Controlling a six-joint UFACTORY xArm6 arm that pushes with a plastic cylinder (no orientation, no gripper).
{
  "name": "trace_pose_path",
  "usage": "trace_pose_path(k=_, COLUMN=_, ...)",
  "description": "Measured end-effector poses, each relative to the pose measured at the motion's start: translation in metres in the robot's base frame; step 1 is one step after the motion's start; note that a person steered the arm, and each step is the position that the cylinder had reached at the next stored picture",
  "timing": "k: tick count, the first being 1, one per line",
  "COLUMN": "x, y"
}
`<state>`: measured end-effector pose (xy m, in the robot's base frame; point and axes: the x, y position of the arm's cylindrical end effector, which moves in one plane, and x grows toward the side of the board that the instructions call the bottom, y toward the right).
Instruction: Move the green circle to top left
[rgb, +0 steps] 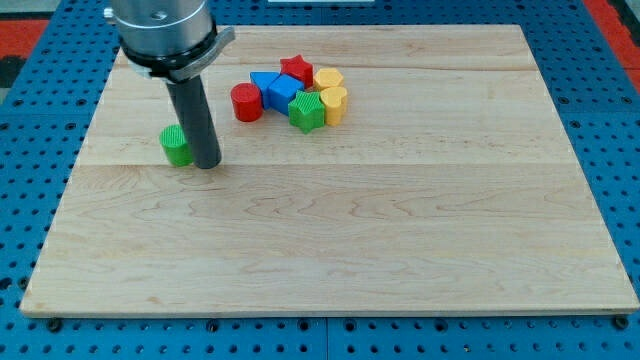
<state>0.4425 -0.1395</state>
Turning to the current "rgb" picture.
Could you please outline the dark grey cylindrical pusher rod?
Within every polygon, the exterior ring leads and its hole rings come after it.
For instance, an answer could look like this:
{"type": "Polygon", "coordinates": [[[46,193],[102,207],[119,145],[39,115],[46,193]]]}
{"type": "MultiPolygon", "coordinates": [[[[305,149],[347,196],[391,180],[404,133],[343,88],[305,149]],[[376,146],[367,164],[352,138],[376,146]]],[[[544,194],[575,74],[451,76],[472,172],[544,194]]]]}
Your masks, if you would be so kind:
{"type": "Polygon", "coordinates": [[[216,167],[222,153],[201,77],[166,87],[194,165],[200,169],[216,167]]]}

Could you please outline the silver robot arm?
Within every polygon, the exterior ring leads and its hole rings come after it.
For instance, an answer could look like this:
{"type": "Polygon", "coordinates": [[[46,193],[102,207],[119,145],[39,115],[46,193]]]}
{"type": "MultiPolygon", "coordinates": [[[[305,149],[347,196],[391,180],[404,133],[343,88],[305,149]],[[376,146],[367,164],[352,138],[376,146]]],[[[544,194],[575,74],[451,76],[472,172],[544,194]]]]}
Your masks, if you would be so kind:
{"type": "Polygon", "coordinates": [[[207,0],[111,0],[104,19],[118,31],[132,68],[165,82],[196,167],[222,160],[201,73],[235,39],[217,29],[207,0]]]}

